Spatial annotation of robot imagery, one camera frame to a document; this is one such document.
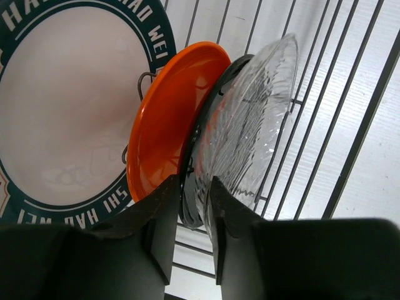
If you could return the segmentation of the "black plate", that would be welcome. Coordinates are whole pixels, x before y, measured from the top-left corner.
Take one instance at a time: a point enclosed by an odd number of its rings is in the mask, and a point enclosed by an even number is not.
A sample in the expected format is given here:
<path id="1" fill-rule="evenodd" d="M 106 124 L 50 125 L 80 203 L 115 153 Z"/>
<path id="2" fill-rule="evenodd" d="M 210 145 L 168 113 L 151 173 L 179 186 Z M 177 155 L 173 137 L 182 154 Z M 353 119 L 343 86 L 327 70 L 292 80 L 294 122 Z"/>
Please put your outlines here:
<path id="1" fill-rule="evenodd" d="M 206 97 L 206 100 L 200 109 L 199 116 L 194 122 L 192 131 L 188 137 L 179 169 L 179 178 L 181 183 L 181 207 L 179 209 L 179 217 L 182 221 L 182 225 L 191 230 L 196 231 L 203 225 L 201 214 L 198 213 L 195 202 L 194 190 L 196 167 L 194 161 L 199 156 L 200 141 L 204 136 L 206 123 L 224 96 L 222 88 L 225 85 L 230 86 L 231 81 L 236 78 L 243 67 L 252 58 L 252 54 L 245 54 L 232 62 L 223 72 Z"/>

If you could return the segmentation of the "white plate with dark rim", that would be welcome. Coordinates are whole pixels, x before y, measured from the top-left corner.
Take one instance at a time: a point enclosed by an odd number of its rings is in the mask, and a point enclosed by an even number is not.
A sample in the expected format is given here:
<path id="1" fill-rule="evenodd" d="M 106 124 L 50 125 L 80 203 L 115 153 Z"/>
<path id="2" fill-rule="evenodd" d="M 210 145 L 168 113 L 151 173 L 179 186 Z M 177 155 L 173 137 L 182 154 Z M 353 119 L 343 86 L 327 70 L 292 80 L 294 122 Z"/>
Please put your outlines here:
<path id="1" fill-rule="evenodd" d="M 120 213 L 136 85 L 175 53 L 160 1 L 2 1 L 1 223 Z"/>

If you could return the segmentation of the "orange plastic plate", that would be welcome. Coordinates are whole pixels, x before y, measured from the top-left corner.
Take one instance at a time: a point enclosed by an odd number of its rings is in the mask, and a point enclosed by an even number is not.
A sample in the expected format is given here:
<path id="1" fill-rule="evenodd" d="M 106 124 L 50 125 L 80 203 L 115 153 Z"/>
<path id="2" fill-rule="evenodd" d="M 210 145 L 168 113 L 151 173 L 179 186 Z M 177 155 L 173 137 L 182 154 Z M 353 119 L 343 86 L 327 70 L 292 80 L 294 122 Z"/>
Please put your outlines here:
<path id="1" fill-rule="evenodd" d="M 231 64 L 215 42 L 178 52 L 156 76 L 136 114 L 127 146 L 127 183 L 136 202 L 176 175 L 199 112 Z"/>

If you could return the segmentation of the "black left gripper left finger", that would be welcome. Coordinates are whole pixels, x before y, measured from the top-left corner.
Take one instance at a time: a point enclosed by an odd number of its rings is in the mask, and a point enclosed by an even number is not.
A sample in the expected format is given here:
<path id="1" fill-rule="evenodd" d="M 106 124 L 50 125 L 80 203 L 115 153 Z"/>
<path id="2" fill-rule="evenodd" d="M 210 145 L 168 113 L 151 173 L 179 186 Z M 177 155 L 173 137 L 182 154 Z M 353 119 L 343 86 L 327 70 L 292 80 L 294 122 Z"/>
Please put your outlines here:
<path id="1" fill-rule="evenodd" d="M 90 230 L 1 227 L 2 299 L 163 299 L 170 283 L 180 180 Z"/>

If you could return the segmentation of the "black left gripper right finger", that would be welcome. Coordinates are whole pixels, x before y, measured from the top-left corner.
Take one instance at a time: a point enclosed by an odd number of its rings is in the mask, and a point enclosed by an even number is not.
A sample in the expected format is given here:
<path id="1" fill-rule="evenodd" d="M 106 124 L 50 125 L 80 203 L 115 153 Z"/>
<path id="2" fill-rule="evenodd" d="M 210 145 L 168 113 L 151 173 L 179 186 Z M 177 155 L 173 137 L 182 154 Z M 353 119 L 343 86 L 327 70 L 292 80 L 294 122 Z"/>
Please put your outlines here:
<path id="1" fill-rule="evenodd" d="M 224 299 L 399 298 L 399 228 L 388 220 L 267 221 L 218 178 L 209 217 Z"/>

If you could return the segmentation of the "clear glass plate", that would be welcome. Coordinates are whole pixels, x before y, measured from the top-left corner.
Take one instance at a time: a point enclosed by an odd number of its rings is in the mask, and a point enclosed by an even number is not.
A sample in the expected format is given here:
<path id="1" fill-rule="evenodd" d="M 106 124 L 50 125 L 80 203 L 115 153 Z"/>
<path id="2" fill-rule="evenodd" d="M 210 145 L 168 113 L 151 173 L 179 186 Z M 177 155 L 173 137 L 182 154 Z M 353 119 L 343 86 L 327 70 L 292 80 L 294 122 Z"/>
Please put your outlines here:
<path id="1" fill-rule="evenodd" d="M 299 47 L 290 33 L 264 46 L 241 69 L 207 117 L 194 158 L 194 200 L 208 235 L 211 181 L 253 208 L 288 115 Z"/>

